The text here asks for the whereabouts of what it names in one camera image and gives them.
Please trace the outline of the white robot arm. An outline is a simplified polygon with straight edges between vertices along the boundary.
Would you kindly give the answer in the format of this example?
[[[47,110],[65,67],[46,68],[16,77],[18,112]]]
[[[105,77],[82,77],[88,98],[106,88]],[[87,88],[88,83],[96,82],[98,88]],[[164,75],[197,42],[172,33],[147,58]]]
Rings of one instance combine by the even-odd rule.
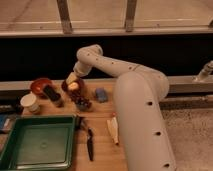
[[[166,75],[144,65],[103,55],[99,45],[77,51],[74,75],[97,68],[116,78],[114,106],[128,171],[176,171],[159,102],[169,92]]]

